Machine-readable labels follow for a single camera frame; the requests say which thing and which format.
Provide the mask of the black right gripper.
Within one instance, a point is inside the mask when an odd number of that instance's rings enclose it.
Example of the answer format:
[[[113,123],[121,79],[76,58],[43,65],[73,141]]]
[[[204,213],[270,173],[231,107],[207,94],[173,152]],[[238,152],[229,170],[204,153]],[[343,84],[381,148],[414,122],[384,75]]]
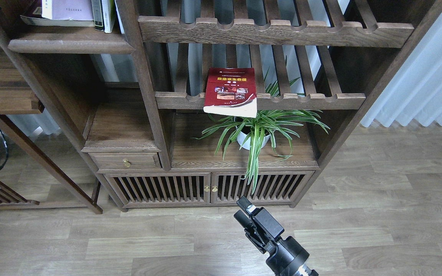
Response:
[[[262,253],[269,253],[267,266],[276,276],[309,276],[309,253],[291,236],[281,238],[284,228],[265,209],[242,196],[234,218],[244,227],[247,238]]]

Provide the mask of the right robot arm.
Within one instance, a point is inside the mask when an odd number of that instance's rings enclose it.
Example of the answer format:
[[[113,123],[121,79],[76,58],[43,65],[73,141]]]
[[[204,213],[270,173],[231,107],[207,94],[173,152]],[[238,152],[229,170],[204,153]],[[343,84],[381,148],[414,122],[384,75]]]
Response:
[[[318,275],[305,263],[309,253],[293,237],[281,238],[284,228],[265,208],[257,208],[245,196],[237,205],[241,210],[235,213],[235,219],[244,227],[251,243],[262,254],[270,254],[266,264],[276,276]]]

